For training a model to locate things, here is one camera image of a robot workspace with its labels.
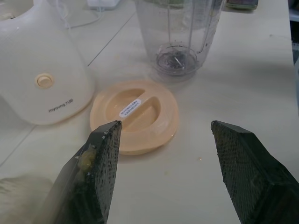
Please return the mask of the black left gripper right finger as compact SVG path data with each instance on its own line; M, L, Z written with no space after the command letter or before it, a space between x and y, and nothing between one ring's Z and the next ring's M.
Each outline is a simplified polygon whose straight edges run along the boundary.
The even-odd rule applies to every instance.
M297 224L299 183L254 133L214 120L223 182L242 224Z

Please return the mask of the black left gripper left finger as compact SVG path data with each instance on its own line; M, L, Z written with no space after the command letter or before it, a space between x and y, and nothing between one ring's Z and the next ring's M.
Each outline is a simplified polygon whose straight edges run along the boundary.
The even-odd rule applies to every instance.
M63 166L41 207L42 224L105 224L113 197L122 123L92 131Z

